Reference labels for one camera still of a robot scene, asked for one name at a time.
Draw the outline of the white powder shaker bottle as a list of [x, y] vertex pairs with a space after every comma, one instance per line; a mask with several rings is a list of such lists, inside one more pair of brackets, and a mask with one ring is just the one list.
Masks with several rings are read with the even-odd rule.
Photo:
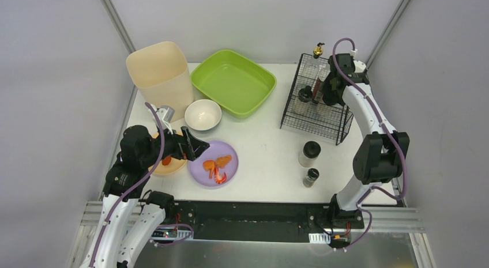
[[304, 115], [309, 109], [309, 104], [312, 101], [313, 91], [311, 86], [305, 86], [298, 91], [294, 102], [294, 113]]

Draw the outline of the green plastic tub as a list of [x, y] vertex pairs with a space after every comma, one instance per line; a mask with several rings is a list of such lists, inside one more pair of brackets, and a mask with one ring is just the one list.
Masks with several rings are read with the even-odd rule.
[[276, 77], [261, 65], [232, 50], [220, 50], [191, 73], [193, 86], [232, 116], [246, 119], [274, 91]]

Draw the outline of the orange chicken wing toy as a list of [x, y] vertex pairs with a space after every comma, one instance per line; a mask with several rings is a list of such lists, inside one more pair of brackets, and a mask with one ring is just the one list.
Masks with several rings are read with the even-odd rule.
[[218, 173], [218, 167], [214, 160], [206, 160], [203, 162], [203, 168], [209, 172], [209, 179], [212, 179]]

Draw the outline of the small pepper jar black cap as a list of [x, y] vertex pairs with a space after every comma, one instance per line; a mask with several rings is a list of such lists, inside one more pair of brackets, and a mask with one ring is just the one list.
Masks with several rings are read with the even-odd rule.
[[303, 179], [303, 185], [307, 188], [313, 186], [316, 180], [319, 178], [319, 171], [315, 168], [308, 169], [306, 176]]

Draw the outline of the black-cap shaker bottle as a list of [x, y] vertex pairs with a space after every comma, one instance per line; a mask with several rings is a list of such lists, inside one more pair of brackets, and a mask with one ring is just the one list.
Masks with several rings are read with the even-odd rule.
[[299, 153], [298, 161], [303, 167], [310, 168], [314, 165], [321, 152], [321, 146], [315, 141], [307, 141]]

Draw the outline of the purple plastic plate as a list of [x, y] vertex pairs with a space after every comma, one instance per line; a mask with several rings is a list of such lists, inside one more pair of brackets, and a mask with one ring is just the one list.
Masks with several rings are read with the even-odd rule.
[[[207, 149], [196, 161], [188, 162], [189, 172], [193, 179], [203, 186], [212, 188], [220, 187], [229, 182], [234, 177], [239, 164], [238, 155], [231, 145], [223, 141], [209, 141], [209, 144], [210, 148]], [[227, 174], [227, 180], [223, 184], [217, 184], [215, 182], [215, 177], [209, 179], [209, 172], [204, 170], [203, 162], [206, 160], [216, 161], [218, 157], [223, 157], [226, 155], [231, 155], [232, 160], [226, 165], [225, 168], [219, 168], [219, 172], [225, 172]]]

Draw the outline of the fried chicken nugget piece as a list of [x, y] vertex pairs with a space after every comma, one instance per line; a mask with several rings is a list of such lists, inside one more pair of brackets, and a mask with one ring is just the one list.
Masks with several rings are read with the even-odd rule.
[[216, 165], [219, 167], [219, 168], [225, 168], [226, 165], [232, 160], [232, 156], [231, 155], [226, 155], [226, 156], [223, 156], [223, 157], [218, 157], [216, 159]]

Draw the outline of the white ceramic bowl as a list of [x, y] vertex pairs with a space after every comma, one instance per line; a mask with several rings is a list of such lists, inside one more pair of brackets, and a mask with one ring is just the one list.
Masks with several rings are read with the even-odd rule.
[[197, 131], [208, 131], [215, 128], [221, 121], [221, 107], [209, 99], [201, 99], [191, 103], [185, 111], [186, 124]]

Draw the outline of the speckled seasoning shaker bottle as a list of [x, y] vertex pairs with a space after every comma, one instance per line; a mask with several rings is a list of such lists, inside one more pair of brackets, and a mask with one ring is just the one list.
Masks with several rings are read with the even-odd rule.
[[337, 94], [335, 93], [323, 93], [322, 100], [328, 106], [333, 106], [338, 103]]

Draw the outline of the red shrimp toy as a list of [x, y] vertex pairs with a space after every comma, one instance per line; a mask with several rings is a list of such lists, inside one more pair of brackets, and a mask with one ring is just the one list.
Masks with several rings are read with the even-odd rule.
[[227, 180], [227, 174], [225, 172], [220, 173], [218, 167], [215, 167], [215, 169], [214, 169], [214, 177], [215, 177], [215, 182], [217, 184], [223, 184]]

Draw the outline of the brown food scraps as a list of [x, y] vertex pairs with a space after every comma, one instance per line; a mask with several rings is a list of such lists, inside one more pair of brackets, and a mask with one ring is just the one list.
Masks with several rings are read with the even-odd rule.
[[170, 164], [170, 162], [171, 162], [171, 159], [172, 159], [172, 157], [171, 157], [171, 156], [168, 156], [168, 157], [166, 157], [166, 158], [162, 159], [161, 164], [162, 164], [163, 166], [169, 165], [169, 164]]

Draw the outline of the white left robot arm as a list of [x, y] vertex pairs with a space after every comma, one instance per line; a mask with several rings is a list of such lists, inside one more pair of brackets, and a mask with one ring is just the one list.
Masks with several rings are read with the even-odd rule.
[[136, 223], [127, 229], [149, 177], [166, 157], [195, 161], [209, 148], [185, 126], [180, 133], [158, 129], [157, 137], [142, 125], [127, 128], [117, 160], [106, 175], [101, 215], [81, 267], [133, 267], [157, 227], [167, 217], [175, 218], [174, 197], [152, 191]]

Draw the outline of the clear oil bottle gold spout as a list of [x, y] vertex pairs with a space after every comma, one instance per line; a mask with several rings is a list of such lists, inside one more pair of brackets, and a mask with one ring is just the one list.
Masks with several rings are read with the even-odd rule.
[[325, 43], [318, 43], [315, 49], [313, 49], [312, 57], [304, 64], [302, 76], [310, 79], [317, 77], [319, 72], [319, 59], [324, 52], [322, 48], [324, 45]]

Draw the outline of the yellow plastic plate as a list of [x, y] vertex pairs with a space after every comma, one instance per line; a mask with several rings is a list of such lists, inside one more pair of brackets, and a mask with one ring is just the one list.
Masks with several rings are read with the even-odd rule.
[[158, 177], [169, 176], [181, 170], [186, 164], [187, 160], [178, 160], [172, 157], [169, 165], [163, 166], [160, 161], [152, 175]]

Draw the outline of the dark vinegar bottle red label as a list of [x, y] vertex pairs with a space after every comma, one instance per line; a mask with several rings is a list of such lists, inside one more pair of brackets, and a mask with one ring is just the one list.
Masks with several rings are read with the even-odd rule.
[[326, 77], [328, 76], [329, 72], [330, 72], [330, 69], [328, 67], [324, 67], [324, 68], [319, 70], [317, 77], [316, 77], [315, 84], [314, 84], [314, 88], [313, 88], [313, 98], [312, 98], [313, 104], [319, 103], [319, 100], [321, 98], [319, 93], [322, 93], [322, 86], [324, 85], [324, 81], [325, 81]]

